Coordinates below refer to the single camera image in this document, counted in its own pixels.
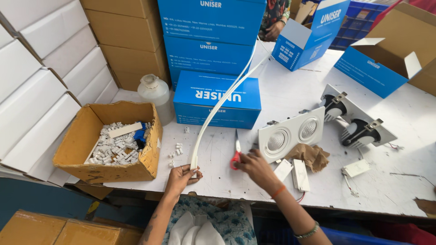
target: stack of white boxes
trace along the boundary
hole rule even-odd
[[[118,87],[79,0],[2,0],[0,12],[18,37],[0,25],[0,177],[62,186],[52,158],[69,123]]]

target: orange thread bracelet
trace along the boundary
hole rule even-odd
[[[277,191],[276,191],[276,192],[271,196],[271,199],[276,198],[276,196],[277,196],[278,194],[280,194],[280,192],[282,192],[284,189],[286,189],[286,186],[285,186],[285,185],[283,185],[282,187],[280,187],[280,189],[277,190]]]

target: woman's right hand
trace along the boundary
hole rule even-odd
[[[259,149],[251,149],[247,155],[242,154],[241,162],[235,163],[235,167],[248,173],[250,178],[270,196],[283,186],[269,164],[260,155]]]

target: white light fixture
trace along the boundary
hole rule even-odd
[[[397,136],[381,126],[382,120],[370,117],[346,96],[347,93],[340,93],[332,85],[327,84],[320,103],[320,106],[326,108],[325,122],[340,116],[349,124],[342,133],[343,146],[362,147],[370,143],[381,146],[397,139]]]
[[[272,121],[258,130],[259,150],[268,163],[283,158],[298,143],[316,144],[321,140],[324,126],[322,106],[283,122]]]

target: white cloth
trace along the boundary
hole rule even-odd
[[[186,212],[170,231],[168,245],[225,245],[224,240],[206,215]]]

